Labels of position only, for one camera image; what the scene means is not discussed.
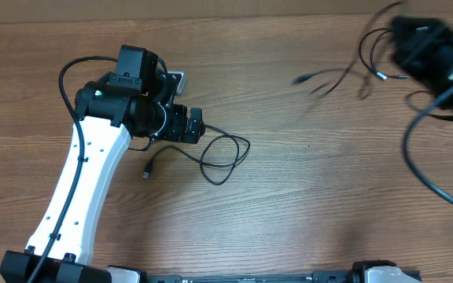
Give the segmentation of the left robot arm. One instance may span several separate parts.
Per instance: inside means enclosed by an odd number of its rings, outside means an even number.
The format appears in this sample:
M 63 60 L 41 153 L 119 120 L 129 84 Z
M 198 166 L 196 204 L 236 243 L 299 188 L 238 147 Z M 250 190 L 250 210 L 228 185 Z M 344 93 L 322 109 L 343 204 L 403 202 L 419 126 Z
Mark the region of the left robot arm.
M 134 138 L 195 144 L 202 111 L 174 102 L 185 76 L 155 53 L 122 46 L 116 69 L 88 82 L 66 105 L 72 140 L 50 204 L 23 252 L 0 266 L 7 282 L 144 282 L 135 268 L 92 267 L 98 220 L 117 165 Z

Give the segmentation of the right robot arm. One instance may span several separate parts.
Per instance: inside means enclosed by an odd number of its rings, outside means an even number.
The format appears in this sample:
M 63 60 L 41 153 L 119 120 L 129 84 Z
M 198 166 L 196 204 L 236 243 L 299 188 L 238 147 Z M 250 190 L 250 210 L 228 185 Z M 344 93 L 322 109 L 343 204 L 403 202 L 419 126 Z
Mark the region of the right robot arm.
M 424 175 L 412 160 L 409 141 L 412 131 L 435 108 L 453 111 L 453 30 L 436 18 L 393 17 L 390 26 L 379 32 L 391 34 L 392 60 L 406 72 L 395 79 L 412 78 L 434 96 L 433 102 L 411 121 L 403 134 L 402 154 L 414 176 L 437 196 L 453 205 L 453 196 Z

